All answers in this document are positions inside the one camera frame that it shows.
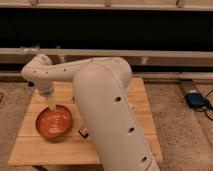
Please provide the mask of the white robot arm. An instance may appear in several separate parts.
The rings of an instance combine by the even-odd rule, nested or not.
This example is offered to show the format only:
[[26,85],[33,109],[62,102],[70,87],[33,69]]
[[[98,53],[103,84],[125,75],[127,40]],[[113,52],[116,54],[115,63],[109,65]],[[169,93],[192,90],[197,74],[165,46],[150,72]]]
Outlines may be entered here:
[[36,55],[22,71],[42,96],[53,83],[70,82],[75,104],[95,145],[104,171],[160,171],[125,89],[132,70],[121,57],[100,57],[54,65]]

